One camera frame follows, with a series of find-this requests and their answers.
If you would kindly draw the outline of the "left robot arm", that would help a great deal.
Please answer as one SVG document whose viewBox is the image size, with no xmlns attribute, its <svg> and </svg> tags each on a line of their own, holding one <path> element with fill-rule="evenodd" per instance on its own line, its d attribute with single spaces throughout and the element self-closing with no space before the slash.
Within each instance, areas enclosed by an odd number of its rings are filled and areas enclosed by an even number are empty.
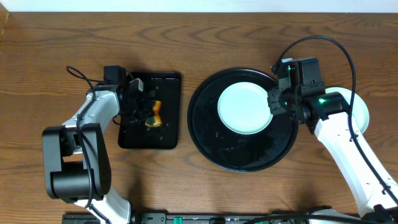
<svg viewBox="0 0 398 224">
<path fill-rule="evenodd" d="M 45 189 L 50 198 L 89 211 L 100 223 L 140 223 L 131 202 L 112 186 L 104 131 L 120 112 L 119 85 L 89 89 L 81 108 L 42 133 Z"/>
</svg>

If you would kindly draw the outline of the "light blue plate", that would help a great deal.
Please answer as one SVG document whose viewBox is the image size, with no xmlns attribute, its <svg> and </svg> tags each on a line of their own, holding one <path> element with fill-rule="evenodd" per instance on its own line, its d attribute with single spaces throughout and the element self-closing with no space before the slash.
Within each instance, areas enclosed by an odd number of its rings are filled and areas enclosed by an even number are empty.
<svg viewBox="0 0 398 224">
<path fill-rule="evenodd" d="M 251 82 L 234 83 L 223 90 L 217 109 L 222 123 L 233 132 L 243 135 L 261 132 L 273 119 L 268 92 Z"/>
<path fill-rule="evenodd" d="M 325 90 L 326 93 L 338 92 L 344 99 L 349 103 L 351 99 L 351 90 L 342 87 L 329 87 Z M 355 94 L 354 105 L 353 105 L 353 116 L 355 117 L 357 126 L 362 134 L 367 130 L 370 121 L 370 115 L 368 107 L 364 100 Z"/>
</svg>

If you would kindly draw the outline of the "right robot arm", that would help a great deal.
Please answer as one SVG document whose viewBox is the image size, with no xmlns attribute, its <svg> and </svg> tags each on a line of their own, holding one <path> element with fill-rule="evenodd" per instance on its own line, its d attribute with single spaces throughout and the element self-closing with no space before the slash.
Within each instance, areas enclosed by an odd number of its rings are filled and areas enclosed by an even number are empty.
<svg viewBox="0 0 398 224">
<path fill-rule="evenodd" d="M 267 99 L 273 115 L 291 112 L 326 147 L 351 190 L 360 217 L 397 221 L 397 182 L 363 136 L 369 111 L 358 95 L 316 83 L 274 87 Z"/>
</svg>

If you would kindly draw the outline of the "orange green scrub sponge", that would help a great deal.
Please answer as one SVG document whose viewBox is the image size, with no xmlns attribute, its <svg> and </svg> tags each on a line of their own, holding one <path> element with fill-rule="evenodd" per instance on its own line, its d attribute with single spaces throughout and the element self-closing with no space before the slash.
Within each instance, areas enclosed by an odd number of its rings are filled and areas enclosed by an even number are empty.
<svg viewBox="0 0 398 224">
<path fill-rule="evenodd" d="M 159 100 L 152 100 L 151 103 L 152 112 L 145 121 L 145 126 L 147 126 L 148 128 L 154 128 L 162 125 L 162 120 L 159 114 L 162 102 Z"/>
</svg>

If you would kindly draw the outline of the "light blue plate top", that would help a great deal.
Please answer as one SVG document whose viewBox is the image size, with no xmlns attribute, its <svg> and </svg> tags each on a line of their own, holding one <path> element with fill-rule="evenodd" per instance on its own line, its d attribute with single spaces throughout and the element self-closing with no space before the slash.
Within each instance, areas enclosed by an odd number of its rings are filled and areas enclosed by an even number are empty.
<svg viewBox="0 0 398 224">
<path fill-rule="evenodd" d="M 261 132 L 273 119 L 268 92 L 251 82 L 234 83 L 223 90 L 217 109 L 222 123 L 233 132 L 243 135 Z"/>
</svg>

